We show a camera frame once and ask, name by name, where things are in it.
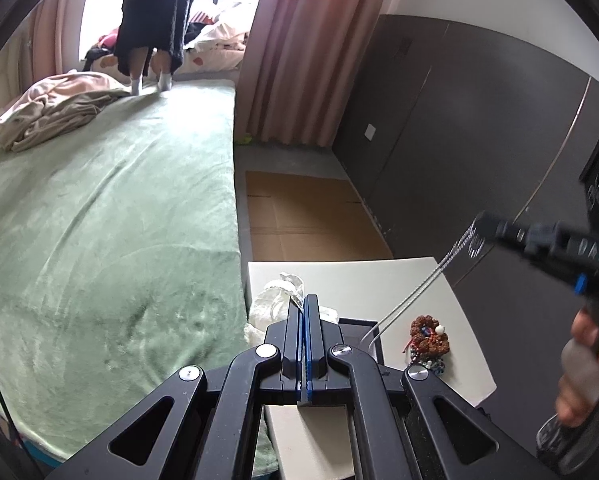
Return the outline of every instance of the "white sock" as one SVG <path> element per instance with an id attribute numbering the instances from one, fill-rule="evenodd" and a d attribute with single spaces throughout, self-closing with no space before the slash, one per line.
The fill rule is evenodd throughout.
<path id="1" fill-rule="evenodd" d="M 142 76 L 138 79 L 131 79 L 131 95 L 140 95 L 142 91 Z"/>
<path id="2" fill-rule="evenodd" d="M 170 90 L 172 86 L 173 79 L 171 78 L 171 75 L 167 74 L 166 72 L 162 72 L 160 74 L 160 81 L 158 81 L 158 90 L 160 90 L 160 92 L 166 92 Z"/>

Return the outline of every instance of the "white light switch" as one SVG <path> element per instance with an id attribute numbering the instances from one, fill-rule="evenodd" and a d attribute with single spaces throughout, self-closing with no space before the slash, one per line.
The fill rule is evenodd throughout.
<path id="1" fill-rule="evenodd" d="M 374 135 L 375 135 L 375 126 L 373 126 L 371 123 L 369 123 L 369 125 L 366 126 L 366 131 L 364 132 L 364 137 L 366 137 L 369 140 L 373 140 Z"/>

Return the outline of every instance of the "green blanket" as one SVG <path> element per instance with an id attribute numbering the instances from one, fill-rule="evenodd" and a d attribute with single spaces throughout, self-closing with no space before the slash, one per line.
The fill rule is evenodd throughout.
<path id="1" fill-rule="evenodd" d="M 178 83 L 26 152 L 0 148 L 0 385 L 52 456 L 178 368 L 246 348 L 233 109 L 230 82 Z M 276 468 L 260 436 L 257 474 Z"/>

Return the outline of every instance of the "black coat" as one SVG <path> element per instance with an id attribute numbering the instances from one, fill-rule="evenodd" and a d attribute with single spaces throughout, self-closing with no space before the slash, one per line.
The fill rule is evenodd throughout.
<path id="1" fill-rule="evenodd" d="M 190 7 L 191 0 L 123 0 L 122 24 L 115 44 L 120 72 L 129 75 L 129 53 L 142 46 L 149 48 L 144 75 L 153 48 L 166 50 L 172 56 L 171 73 L 177 70 L 183 61 Z"/>

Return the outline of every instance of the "finger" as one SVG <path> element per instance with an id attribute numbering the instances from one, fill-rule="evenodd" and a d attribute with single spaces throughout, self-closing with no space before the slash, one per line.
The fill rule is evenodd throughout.
<path id="1" fill-rule="evenodd" d="M 580 310 L 573 321 L 571 334 L 578 343 L 593 346 L 599 337 L 599 327 L 585 310 Z"/>
<path id="2" fill-rule="evenodd" d="M 559 421 L 568 428 L 581 426 L 586 420 L 585 416 L 577 415 L 562 397 L 555 401 L 555 412 Z"/>
<path id="3" fill-rule="evenodd" d="M 570 406 L 576 416 L 586 418 L 593 407 L 582 397 L 567 376 L 562 376 L 559 380 L 559 396 Z"/>

